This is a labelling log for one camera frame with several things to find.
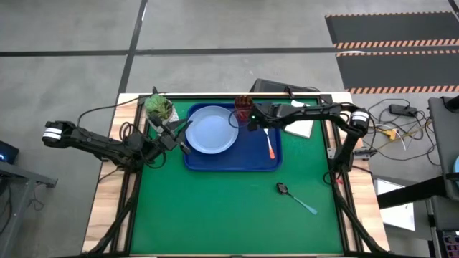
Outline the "light blue plate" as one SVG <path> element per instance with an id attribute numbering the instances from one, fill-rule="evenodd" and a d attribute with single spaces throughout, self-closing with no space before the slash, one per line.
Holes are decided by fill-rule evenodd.
<path id="1" fill-rule="evenodd" d="M 196 151 L 218 154 L 237 140 L 238 122 L 232 111 L 221 105 L 193 105 L 189 108 L 186 140 Z"/>

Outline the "succulent in white pot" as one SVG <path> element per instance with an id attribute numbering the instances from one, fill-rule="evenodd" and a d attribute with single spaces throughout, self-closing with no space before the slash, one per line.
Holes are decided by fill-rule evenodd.
<path id="1" fill-rule="evenodd" d="M 164 96 L 155 94 L 148 97 L 144 102 L 149 125 L 157 132 L 164 130 L 161 126 L 153 123 L 153 117 L 159 118 L 162 125 L 179 120 L 179 115 L 173 103 Z"/>

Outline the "red translucent cup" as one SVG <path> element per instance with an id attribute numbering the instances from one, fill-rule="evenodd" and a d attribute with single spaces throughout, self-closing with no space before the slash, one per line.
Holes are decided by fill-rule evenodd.
<path id="1" fill-rule="evenodd" d="M 252 108 L 247 108 L 247 105 L 250 103 L 253 103 L 253 99 L 248 95 L 240 95 L 235 99 L 235 116 L 240 122 L 249 119 Z"/>

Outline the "white square pad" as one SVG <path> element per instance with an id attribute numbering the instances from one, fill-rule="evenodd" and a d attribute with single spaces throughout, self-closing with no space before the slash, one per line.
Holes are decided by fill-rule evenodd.
<path id="1" fill-rule="evenodd" d="M 297 120 L 284 129 L 285 132 L 303 138 L 310 138 L 313 129 L 313 120 Z"/>

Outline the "spoon with teal handle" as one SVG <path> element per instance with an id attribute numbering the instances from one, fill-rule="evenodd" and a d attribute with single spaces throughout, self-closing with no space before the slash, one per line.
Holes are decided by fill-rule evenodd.
<path id="1" fill-rule="evenodd" d="M 307 209 L 310 213 L 312 213 L 313 215 L 316 215 L 318 212 L 311 206 L 309 206 L 308 204 L 305 204 L 304 202 L 302 202 L 300 199 L 298 199 L 297 197 L 295 197 L 293 194 L 291 194 L 289 192 L 289 189 L 288 187 L 284 184 L 284 183 L 276 183 L 276 188 L 279 192 L 279 194 L 281 195 L 286 195 L 286 196 L 289 196 L 291 197 L 293 200 L 295 200 L 296 202 L 298 202 L 302 207 L 304 207 L 305 209 Z"/>

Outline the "green table mat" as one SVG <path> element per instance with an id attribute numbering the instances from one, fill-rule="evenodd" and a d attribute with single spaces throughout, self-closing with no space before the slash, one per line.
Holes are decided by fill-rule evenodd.
<path id="1" fill-rule="evenodd" d="M 340 254 L 341 232 L 323 129 L 310 138 L 281 135 L 283 162 L 271 172 L 192 171 L 179 149 L 165 165 L 145 167 L 131 254 Z M 313 215 L 291 194 L 318 213 Z"/>

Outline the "black device with blue light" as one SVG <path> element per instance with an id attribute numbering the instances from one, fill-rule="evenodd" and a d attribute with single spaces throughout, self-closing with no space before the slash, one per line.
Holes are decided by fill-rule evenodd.
<path id="1" fill-rule="evenodd" d="M 19 149 L 0 140 L 0 161 L 14 164 L 19 154 Z"/>

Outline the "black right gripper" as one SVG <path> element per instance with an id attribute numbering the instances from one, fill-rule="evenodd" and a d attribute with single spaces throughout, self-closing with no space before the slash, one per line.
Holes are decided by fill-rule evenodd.
<path id="1" fill-rule="evenodd" d="M 250 103 L 247 108 L 252 108 L 249 119 L 245 122 L 249 131 L 255 131 L 264 128 L 282 128 L 283 124 L 280 118 L 275 116 L 277 105 L 271 102 Z"/>

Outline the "black keypad with coloured keys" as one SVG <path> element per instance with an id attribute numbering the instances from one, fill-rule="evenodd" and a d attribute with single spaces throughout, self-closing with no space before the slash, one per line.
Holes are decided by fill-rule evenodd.
<path id="1" fill-rule="evenodd" d="M 459 258 L 459 231 L 441 231 L 440 238 L 444 258 Z"/>

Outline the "white paper sheet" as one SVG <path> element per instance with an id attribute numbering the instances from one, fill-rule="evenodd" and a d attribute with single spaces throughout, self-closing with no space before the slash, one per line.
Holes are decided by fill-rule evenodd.
<path id="1" fill-rule="evenodd" d="M 403 188 L 402 185 L 381 179 L 377 179 L 375 181 L 375 187 L 377 195 Z M 415 231 L 415 215 L 413 203 L 402 204 L 385 209 L 381 208 L 380 213 L 384 224 L 409 231 Z"/>

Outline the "grey side table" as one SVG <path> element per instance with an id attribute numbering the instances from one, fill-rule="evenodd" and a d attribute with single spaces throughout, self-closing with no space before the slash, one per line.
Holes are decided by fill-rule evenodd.
<path id="1" fill-rule="evenodd" d="M 0 258 L 10 258 L 25 211 L 37 184 L 54 188 L 56 178 L 0 161 L 0 196 L 6 194 L 5 214 L 0 205 Z"/>

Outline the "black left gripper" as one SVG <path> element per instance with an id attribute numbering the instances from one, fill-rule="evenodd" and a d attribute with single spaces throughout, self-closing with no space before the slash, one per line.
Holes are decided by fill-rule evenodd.
<path id="1" fill-rule="evenodd" d="M 164 130 L 155 139 L 155 142 L 159 143 L 164 150 L 172 151 L 178 146 L 184 154 L 191 153 L 189 146 L 185 143 L 185 139 L 186 129 L 190 126 L 192 120 L 177 120 L 162 125 L 159 118 L 153 117 L 153 123 L 161 126 Z"/>

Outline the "dark blue plastic tray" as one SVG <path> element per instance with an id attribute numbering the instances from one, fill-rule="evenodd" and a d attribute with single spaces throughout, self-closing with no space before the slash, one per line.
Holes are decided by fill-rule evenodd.
<path id="1" fill-rule="evenodd" d="M 214 102 L 194 105 L 221 105 L 230 109 L 235 116 L 235 107 L 230 103 Z M 275 159 L 270 159 L 267 138 L 263 129 L 249 131 L 245 122 L 240 122 L 237 118 L 236 120 L 239 128 L 237 140 L 222 153 L 200 153 L 194 150 L 186 140 L 191 153 L 184 155 L 185 166 L 195 171 L 274 171 L 280 167 L 283 162 L 280 130 L 269 129 L 270 141 L 275 152 Z"/>

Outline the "black power adapter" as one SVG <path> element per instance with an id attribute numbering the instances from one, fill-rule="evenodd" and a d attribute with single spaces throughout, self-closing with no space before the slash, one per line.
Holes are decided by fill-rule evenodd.
<path id="1" fill-rule="evenodd" d="M 417 114 L 417 108 L 411 107 L 410 105 L 404 106 L 404 105 L 391 104 L 389 106 L 389 112 L 393 115 L 415 117 Z"/>

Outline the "fork with orange handle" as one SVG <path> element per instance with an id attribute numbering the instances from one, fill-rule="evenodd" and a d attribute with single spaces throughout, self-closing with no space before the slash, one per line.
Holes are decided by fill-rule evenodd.
<path id="1" fill-rule="evenodd" d="M 273 150 L 273 147 L 272 147 L 272 144 L 271 144 L 271 141 L 270 141 L 269 129 L 268 128 L 264 128 L 263 131 L 265 132 L 265 135 L 266 135 L 266 138 L 267 138 L 270 159 L 275 159 L 275 152 Z"/>

